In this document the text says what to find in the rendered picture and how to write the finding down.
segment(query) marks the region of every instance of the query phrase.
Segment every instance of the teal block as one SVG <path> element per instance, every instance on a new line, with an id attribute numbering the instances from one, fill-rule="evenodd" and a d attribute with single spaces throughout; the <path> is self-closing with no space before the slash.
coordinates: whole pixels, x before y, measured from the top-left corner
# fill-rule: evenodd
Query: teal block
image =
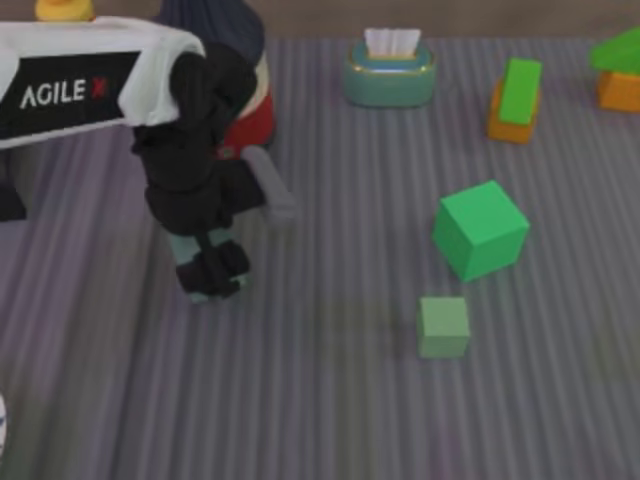
<path id="1" fill-rule="evenodd" d="M 218 229 L 209 232 L 209 239 L 215 247 L 229 240 L 233 240 L 233 236 L 229 230 Z M 194 237 L 179 237 L 178 235 L 169 234 L 169 245 L 171 246 L 176 265 L 189 263 L 193 257 L 200 252 L 200 248 Z M 240 275 L 233 280 L 238 282 L 242 287 L 245 287 L 249 283 L 249 275 Z M 189 298 L 193 303 L 203 303 L 211 300 L 210 297 L 202 293 L 192 293 L 189 295 Z"/>
<path id="2" fill-rule="evenodd" d="M 466 282 L 514 264 L 529 229 L 527 218 L 492 180 L 442 198 L 432 238 Z"/>
<path id="3" fill-rule="evenodd" d="M 347 56 L 343 67 L 343 92 L 353 104 L 362 107 L 417 107 L 433 96 L 436 78 L 435 57 L 424 46 L 414 59 L 370 59 L 360 40 Z"/>
<path id="4" fill-rule="evenodd" d="M 423 358 L 464 355 L 471 331 L 462 297 L 421 298 L 418 306 L 418 352 Z"/>

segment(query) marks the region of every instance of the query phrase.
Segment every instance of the red x letter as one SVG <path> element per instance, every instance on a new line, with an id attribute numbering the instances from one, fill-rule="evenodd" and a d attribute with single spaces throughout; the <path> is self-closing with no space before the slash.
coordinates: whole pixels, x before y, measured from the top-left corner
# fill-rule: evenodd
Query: red x letter
<path id="1" fill-rule="evenodd" d="M 91 98 L 104 97 L 107 93 L 107 79 L 104 77 L 94 77 L 91 88 Z"/>

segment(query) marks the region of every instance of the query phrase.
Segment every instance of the yellow rubber duck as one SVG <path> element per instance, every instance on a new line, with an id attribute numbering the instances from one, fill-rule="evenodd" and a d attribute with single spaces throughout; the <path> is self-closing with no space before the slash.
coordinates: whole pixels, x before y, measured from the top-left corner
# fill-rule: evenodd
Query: yellow rubber duck
<path id="1" fill-rule="evenodd" d="M 95 18 L 93 0 L 36 0 L 41 22 L 88 22 Z"/>

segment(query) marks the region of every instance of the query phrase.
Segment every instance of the teal tissue box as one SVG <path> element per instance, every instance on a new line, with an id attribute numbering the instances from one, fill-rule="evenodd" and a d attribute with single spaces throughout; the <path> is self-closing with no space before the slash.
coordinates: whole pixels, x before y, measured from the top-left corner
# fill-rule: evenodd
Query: teal tissue box
<path id="1" fill-rule="evenodd" d="M 360 40 L 344 62 L 343 90 L 363 107 L 417 107 L 431 100 L 435 76 L 435 57 L 424 45 L 411 59 L 376 59 Z"/>

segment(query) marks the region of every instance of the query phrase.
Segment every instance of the yellow object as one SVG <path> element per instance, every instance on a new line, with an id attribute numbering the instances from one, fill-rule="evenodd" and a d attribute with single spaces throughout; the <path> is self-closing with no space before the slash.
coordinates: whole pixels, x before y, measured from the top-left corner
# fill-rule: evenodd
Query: yellow object
<path id="1" fill-rule="evenodd" d="M 36 18 L 41 22 L 87 22 L 94 17 L 93 0 L 36 1 Z"/>
<path id="2" fill-rule="evenodd" d="M 533 128 L 536 123 L 536 115 L 538 113 L 538 105 L 540 103 L 540 93 L 538 92 L 536 106 L 533 111 L 533 118 L 529 125 L 506 123 L 501 121 L 498 116 L 498 112 L 500 111 L 500 101 L 502 100 L 502 83 L 503 81 L 500 80 L 493 90 L 491 107 L 489 108 L 489 126 L 487 128 L 487 135 L 492 140 L 520 144 L 528 143 L 531 139 Z"/>
<path id="3" fill-rule="evenodd" d="M 598 79 L 600 108 L 640 113 L 640 75 L 603 72 Z"/>

